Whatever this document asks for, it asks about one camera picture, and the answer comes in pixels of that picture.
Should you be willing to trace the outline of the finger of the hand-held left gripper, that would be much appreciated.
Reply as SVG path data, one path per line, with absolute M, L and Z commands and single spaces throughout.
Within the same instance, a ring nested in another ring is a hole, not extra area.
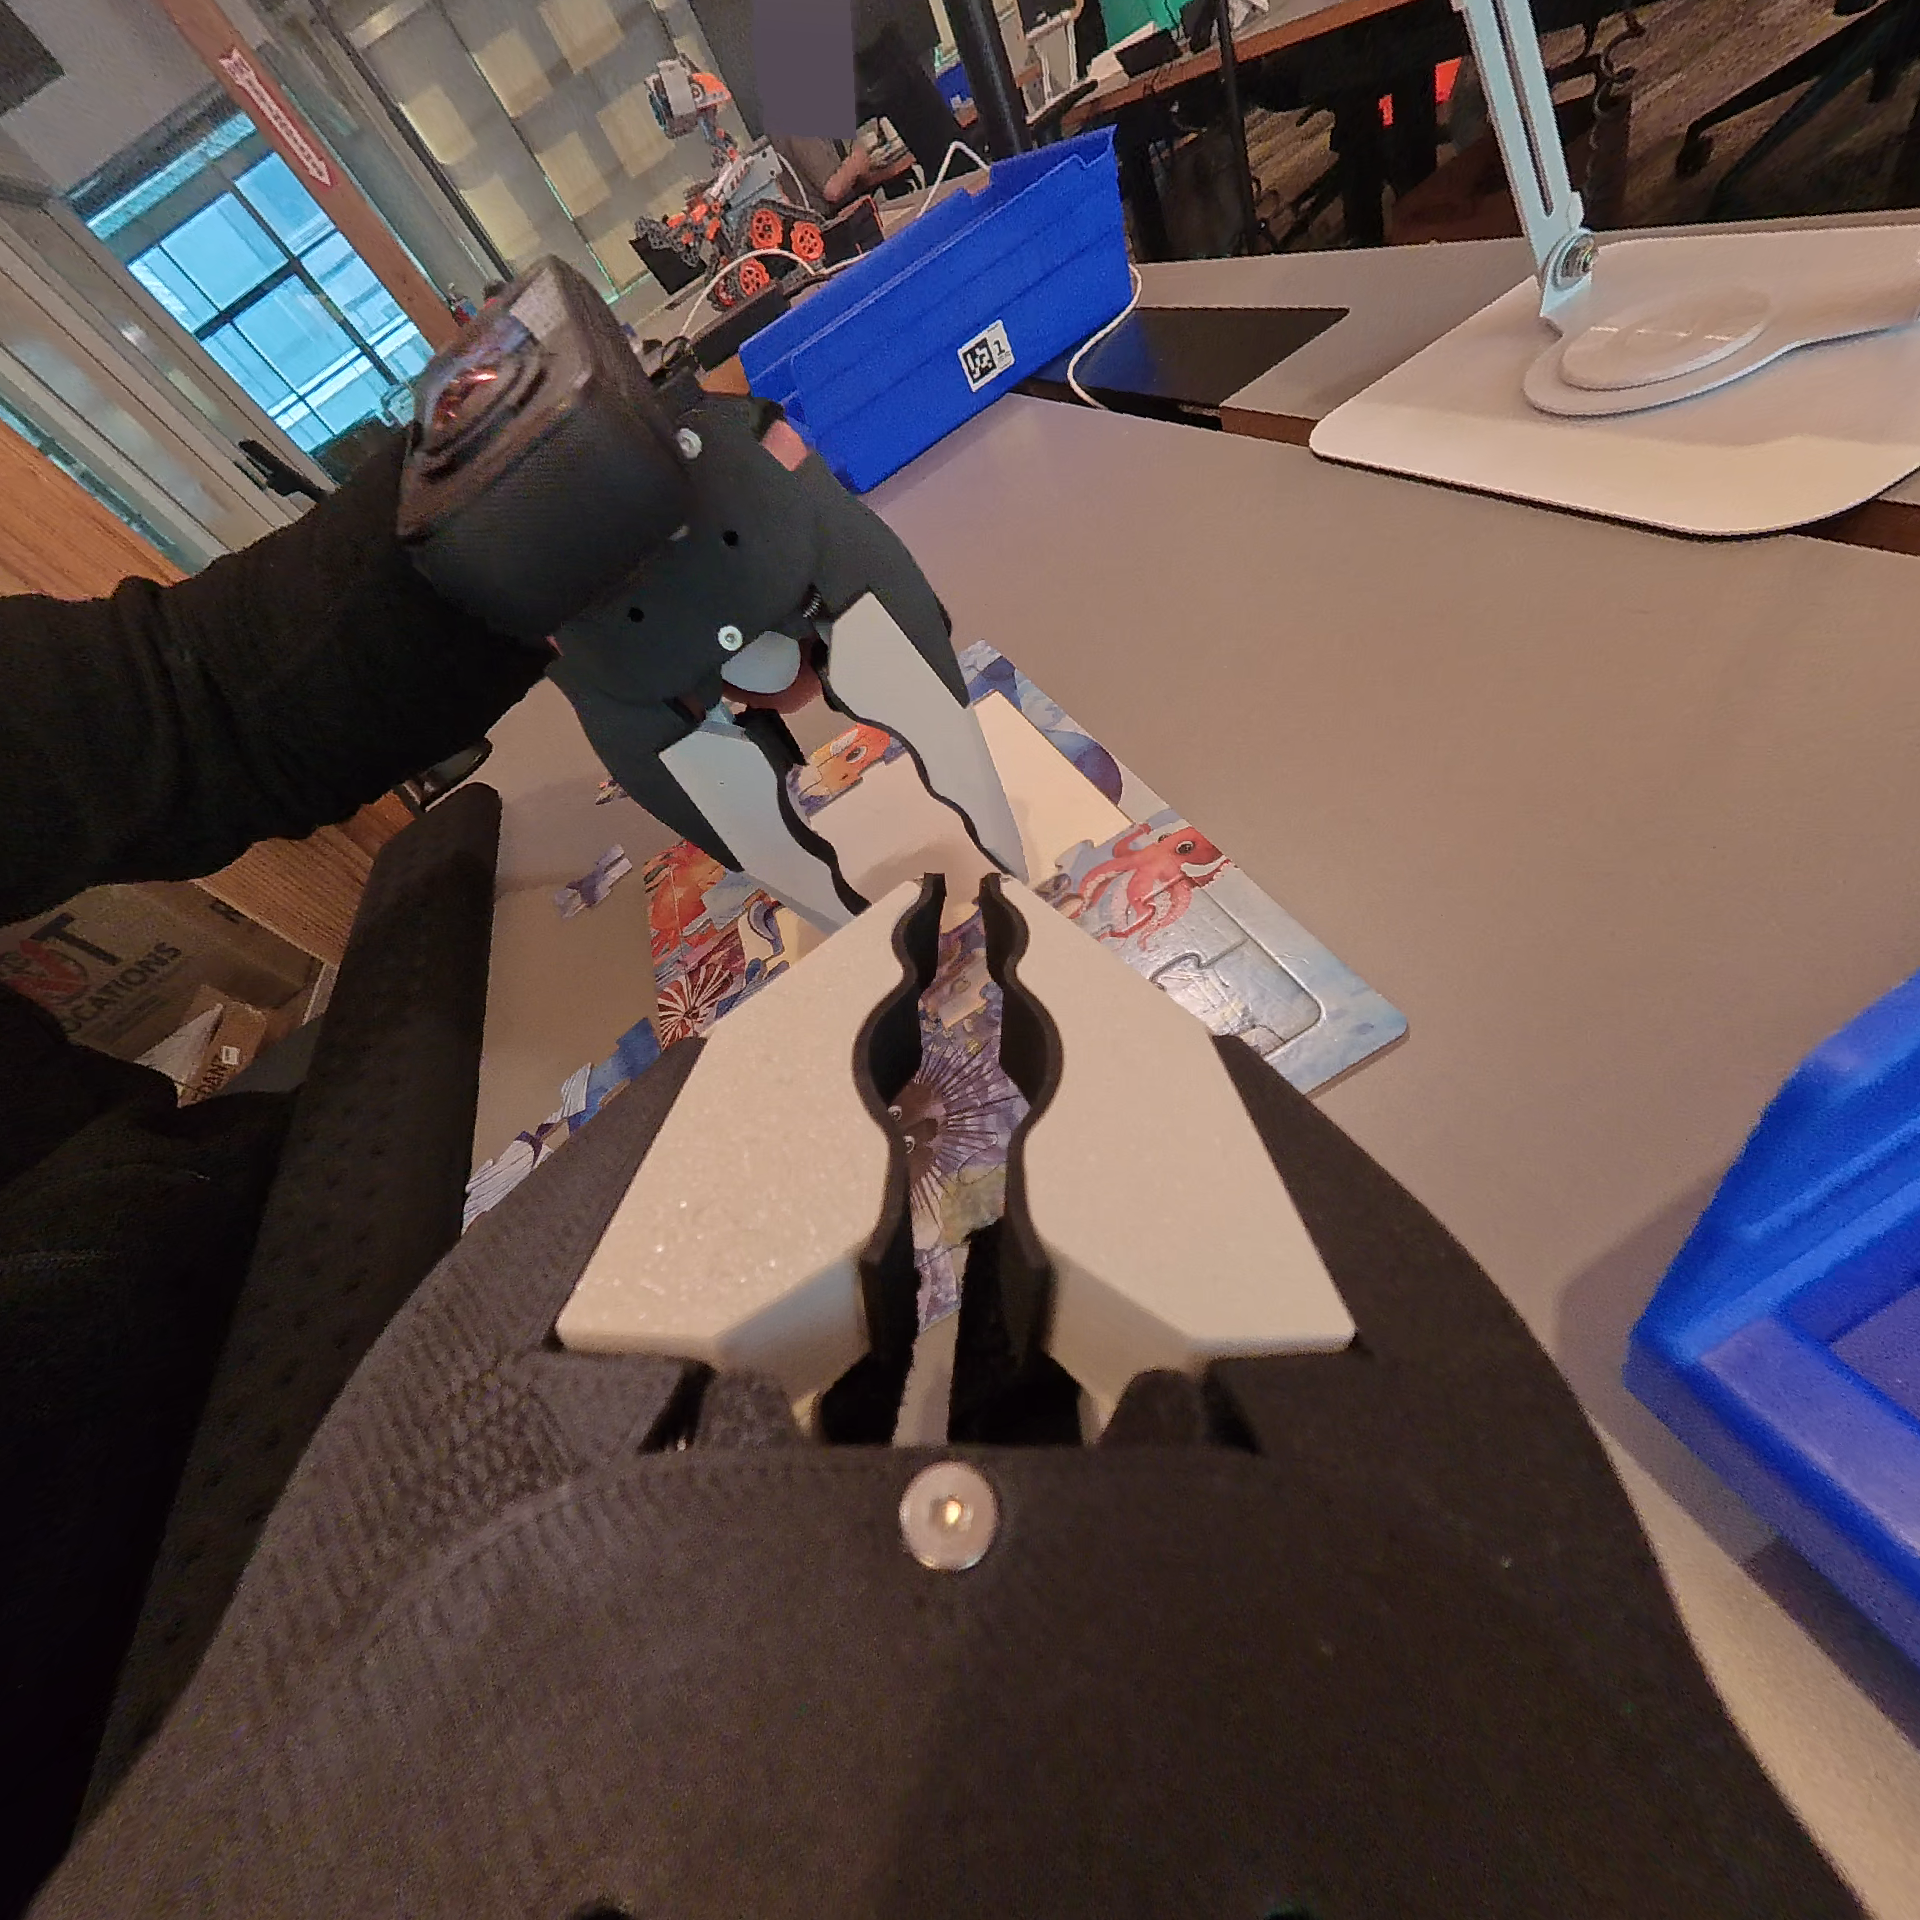
M 780 753 L 756 721 L 763 711 L 709 711 L 660 752 L 663 775 L 703 825 L 714 856 L 746 873 L 820 933 L 835 933 L 869 906 L 845 880 L 832 846 L 795 813 Z
M 1029 878 L 1018 816 L 973 709 L 948 687 L 877 592 L 863 592 L 828 623 L 823 695 L 860 725 L 898 741 L 927 792 L 959 816 L 976 847 L 1000 873 Z

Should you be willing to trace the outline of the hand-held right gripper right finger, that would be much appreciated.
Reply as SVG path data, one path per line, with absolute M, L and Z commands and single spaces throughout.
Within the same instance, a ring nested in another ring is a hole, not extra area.
M 1038 901 L 987 874 L 1008 1146 L 996 1294 L 1014 1374 L 1056 1362 L 1114 1410 L 1140 1374 L 1341 1352 L 1338 1294 L 1231 1073 L 1239 1042 Z

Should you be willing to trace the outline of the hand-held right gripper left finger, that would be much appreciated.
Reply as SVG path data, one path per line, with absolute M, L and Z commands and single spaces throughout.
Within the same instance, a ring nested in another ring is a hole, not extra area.
M 823 1394 L 919 1335 L 908 1143 L 943 878 L 898 883 L 698 1047 L 558 1319 L 574 1352 L 645 1352 Z

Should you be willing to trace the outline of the sea animal jigsaw puzzle tray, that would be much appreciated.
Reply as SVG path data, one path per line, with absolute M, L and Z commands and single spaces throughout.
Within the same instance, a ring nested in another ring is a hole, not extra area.
M 1216 1038 L 1315 1091 L 1406 1038 L 1407 1022 L 1202 829 L 1168 807 L 987 641 L 968 699 L 1023 835 L 1038 895 Z M 693 843 L 643 865 L 660 1045 L 703 1034 L 798 965 L 810 927 Z M 920 998 L 920 1066 L 895 1098 L 908 1145 L 919 1319 L 959 1303 L 972 1232 L 1000 1209 L 1022 1098 L 998 1064 L 1000 997 L 976 918 L 942 934 Z

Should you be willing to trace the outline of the person's left forearm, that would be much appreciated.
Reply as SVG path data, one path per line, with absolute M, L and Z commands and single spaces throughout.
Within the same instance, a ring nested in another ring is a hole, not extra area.
M 194 880 L 470 746 L 547 640 L 444 600 L 396 536 L 400 434 L 296 520 L 179 584 L 3 603 L 3 918 Z

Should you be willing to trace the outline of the white blue striped puzzle piece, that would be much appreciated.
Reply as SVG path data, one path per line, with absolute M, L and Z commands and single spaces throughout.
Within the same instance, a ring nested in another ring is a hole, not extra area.
M 462 1233 L 475 1218 L 498 1206 L 544 1159 L 549 1159 L 574 1126 L 572 1114 L 552 1112 L 538 1126 L 519 1131 L 508 1145 L 469 1176 L 464 1187 Z

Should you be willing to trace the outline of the orange grey toy robot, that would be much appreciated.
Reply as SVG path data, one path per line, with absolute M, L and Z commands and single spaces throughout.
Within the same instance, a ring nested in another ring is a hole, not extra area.
M 667 137 L 699 131 L 711 151 L 709 178 L 686 191 L 680 208 L 637 216 L 631 245 L 647 272 L 670 294 L 703 281 L 703 298 L 728 310 L 775 283 L 776 259 L 820 269 L 826 227 L 810 203 L 787 191 L 792 179 L 780 155 L 767 141 L 743 151 L 720 126 L 720 109 L 731 104 L 726 85 L 671 55 L 645 89 Z

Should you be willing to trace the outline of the labelled blue plastic bin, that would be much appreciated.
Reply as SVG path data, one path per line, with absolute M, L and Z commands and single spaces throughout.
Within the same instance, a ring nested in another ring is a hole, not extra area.
M 750 336 L 755 394 L 780 402 L 835 474 L 874 490 L 1132 298 L 1109 127 L 996 162 Z

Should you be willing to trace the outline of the black perforated chair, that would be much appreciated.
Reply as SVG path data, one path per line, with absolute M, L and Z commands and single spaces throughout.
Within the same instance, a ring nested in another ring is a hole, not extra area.
M 376 854 L 278 1155 L 107 1730 L 94 1817 L 202 1661 L 347 1377 L 458 1238 L 488 998 L 498 792 Z

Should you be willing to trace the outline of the glass window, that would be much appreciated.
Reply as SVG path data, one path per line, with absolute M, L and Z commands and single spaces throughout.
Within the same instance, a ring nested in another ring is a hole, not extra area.
M 300 449 L 325 463 L 424 369 L 421 326 L 238 112 L 71 193 L 86 227 Z

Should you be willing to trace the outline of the red arrow sign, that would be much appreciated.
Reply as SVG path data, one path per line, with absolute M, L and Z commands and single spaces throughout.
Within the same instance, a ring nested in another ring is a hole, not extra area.
M 325 143 L 282 95 L 272 74 L 253 61 L 252 51 L 235 43 L 216 55 L 214 67 L 260 129 L 276 141 L 282 155 L 320 191 L 332 191 L 339 178 Z

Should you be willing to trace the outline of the cardboard box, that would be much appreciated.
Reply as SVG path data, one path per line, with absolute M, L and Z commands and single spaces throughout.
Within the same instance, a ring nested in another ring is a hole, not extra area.
M 106 883 L 5 926 L 3 975 L 77 1045 L 234 1091 L 304 1018 L 320 959 L 197 881 Z

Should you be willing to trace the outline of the large blue plastic bin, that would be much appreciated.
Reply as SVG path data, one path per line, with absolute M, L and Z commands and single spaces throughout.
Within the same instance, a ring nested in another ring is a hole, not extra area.
M 1626 1387 L 1917 1659 L 1917 977 L 1783 1080 Z

